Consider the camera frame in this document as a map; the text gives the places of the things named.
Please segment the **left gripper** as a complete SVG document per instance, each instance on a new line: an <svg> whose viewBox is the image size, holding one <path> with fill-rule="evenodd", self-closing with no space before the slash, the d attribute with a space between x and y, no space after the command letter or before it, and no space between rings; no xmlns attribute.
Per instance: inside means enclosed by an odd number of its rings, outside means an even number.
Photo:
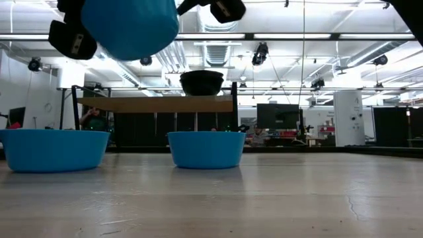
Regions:
<svg viewBox="0 0 423 238"><path fill-rule="evenodd" d="M64 56L74 60L91 59L101 46L81 22L81 9L85 0L58 0L57 8L64 14L63 21L50 24L49 43ZM246 12L242 0L182 0L176 4L177 17L190 9L209 6L211 14L220 23L241 20Z"/></svg>

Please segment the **blue plastic bowl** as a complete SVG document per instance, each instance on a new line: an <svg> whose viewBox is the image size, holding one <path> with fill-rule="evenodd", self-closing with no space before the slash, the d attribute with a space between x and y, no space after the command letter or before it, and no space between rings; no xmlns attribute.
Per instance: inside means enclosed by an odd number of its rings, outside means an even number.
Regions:
<svg viewBox="0 0 423 238"><path fill-rule="evenodd" d="M81 22L113 58L123 61L160 52L179 31L174 0L85 0Z"/></svg>
<svg viewBox="0 0 423 238"><path fill-rule="evenodd" d="M100 165L108 132L89 130L0 130L8 167L18 173L58 173Z"/></svg>
<svg viewBox="0 0 423 238"><path fill-rule="evenodd" d="M246 134L241 132L170 132L173 162L185 169L228 169L241 161Z"/></svg>

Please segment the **floral patterned ceramic bowl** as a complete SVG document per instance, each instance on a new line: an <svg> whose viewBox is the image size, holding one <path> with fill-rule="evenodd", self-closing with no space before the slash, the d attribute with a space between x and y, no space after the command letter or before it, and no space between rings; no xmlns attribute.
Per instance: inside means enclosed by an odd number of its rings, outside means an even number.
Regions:
<svg viewBox="0 0 423 238"><path fill-rule="evenodd" d="M181 74L179 81L188 96L216 96L224 79L223 74L217 71L196 70Z"/></svg>

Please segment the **person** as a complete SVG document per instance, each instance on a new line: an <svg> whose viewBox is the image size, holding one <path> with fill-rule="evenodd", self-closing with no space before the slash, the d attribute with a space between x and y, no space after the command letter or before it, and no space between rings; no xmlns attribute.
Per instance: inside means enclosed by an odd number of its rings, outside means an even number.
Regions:
<svg viewBox="0 0 423 238"><path fill-rule="evenodd" d="M95 107L91 107L84 115L82 115L79 119L79 124L83 130L105 132L108 128L106 118L102 116L100 110Z"/></svg>
<svg viewBox="0 0 423 238"><path fill-rule="evenodd" d="M254 125L254 133L249 140L251 147L265 147L266 142L270 139L270 136L265 132L264 129L259 128L257 124Z"/></svg>

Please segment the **black monitor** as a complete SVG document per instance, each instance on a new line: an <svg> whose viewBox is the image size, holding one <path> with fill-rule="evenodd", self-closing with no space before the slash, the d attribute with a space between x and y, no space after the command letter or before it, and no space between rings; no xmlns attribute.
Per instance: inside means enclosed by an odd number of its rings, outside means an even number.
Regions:
<svg viewBox="0 0 423 238"><path fill-rule="evenodd" d="M299 121L298 104L257 104L256 111L262 129L293 130Z"/></svg>
<svg viewBox="0 0 423 238"><path fill-rule="evenodd" d="M7 128L22 128L24 124L25 111L25 107L10 109L8 114Z"/></svg>

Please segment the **wooden shelf with black legs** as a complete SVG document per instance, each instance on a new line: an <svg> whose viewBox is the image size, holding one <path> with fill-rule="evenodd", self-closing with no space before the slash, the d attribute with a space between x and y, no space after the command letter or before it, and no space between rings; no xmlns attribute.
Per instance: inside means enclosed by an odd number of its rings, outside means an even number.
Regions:
<svg viewBox="0 0 423 238"><path fill-rule="evenodd" d="M189 96L189 97L112 97L97 93L95 97L77 96L77 90L85 87L73 85L71 95L75 128L79 129L79 104L115 113L177 113L177 112L230 112L230 130L238 128L237 85L234 83L229 96Z"/></svg>

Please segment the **white pillar cabinet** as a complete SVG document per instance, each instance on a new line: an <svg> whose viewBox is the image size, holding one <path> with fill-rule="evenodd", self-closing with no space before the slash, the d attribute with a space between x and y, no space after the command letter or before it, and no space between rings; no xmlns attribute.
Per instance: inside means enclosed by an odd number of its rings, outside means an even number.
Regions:
<svg viewBox="0 0 423 238"><path fill-rule="evenodd" d="M335 92L334 120L337 147L365 145L361 91Z"/></svg>

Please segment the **black partition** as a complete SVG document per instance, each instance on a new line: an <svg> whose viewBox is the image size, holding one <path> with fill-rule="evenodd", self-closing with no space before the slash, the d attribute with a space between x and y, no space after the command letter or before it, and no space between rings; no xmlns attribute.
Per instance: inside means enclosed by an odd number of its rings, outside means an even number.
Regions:
<svg viewBox="0 0 423 238"><path fill-rule="evenodd" d="M423 148L423 107L377 107L373 122L377 146Z"/></svg>

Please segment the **silver ventilation duct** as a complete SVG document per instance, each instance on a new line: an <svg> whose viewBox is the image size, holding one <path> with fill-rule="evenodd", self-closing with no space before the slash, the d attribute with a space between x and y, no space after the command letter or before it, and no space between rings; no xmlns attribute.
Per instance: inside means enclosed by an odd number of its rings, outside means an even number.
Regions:
<svg viewBox="0 0 423 238"><path fill-rule="evenodd" d="M198 11L201 32L228 33L237 29L238 22L219 23L209 11ZM203 46L205 62L210 67L224 67L229 61L232 42L228 40L206 41Z"/></svg>

